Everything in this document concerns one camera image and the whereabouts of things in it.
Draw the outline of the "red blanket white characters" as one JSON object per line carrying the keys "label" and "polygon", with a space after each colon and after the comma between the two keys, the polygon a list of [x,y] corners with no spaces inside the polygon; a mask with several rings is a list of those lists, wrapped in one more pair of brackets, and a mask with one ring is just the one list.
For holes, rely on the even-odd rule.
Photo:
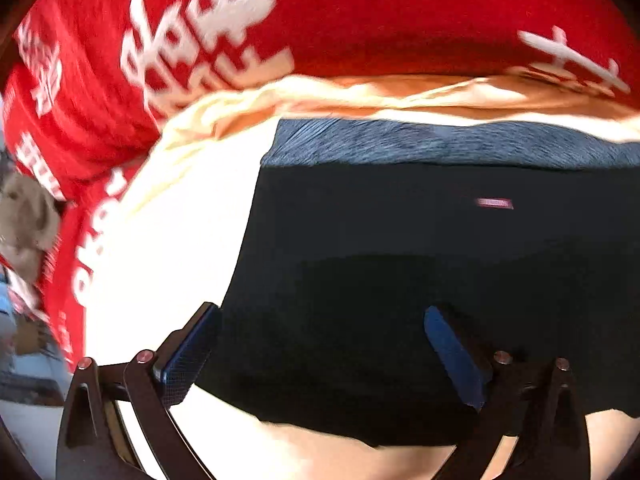
{"label": "red blanket white characters", "polygon": [[68,365],[101,222],[195,107],[554,118],[639,136],[639,36],[613,0],[36,0],[10,33],[2,122],[63,206],[36,278]]}

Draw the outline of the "black pants grey waistband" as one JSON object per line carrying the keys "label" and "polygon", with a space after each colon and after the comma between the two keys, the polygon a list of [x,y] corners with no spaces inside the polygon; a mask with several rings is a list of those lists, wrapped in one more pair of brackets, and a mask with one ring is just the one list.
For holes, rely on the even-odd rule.
{"label": "black pants grey waistband", "polygon": [[570,361],[639,413],[639,147],[536,122],[283,119],[198,385],[265,422],[447,445],[475,418],[424,330]]}

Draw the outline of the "grey plush toy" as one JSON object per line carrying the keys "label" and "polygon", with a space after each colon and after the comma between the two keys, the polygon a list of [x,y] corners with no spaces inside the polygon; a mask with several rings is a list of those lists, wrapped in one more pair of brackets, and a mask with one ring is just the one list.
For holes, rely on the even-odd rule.
{"label": "grey plush toy", "polygon": [[61,216],[53,196],[35,179],[9,172],[1,187],[1,258],[27,284],[40,277],[44,256],[58,239]]}

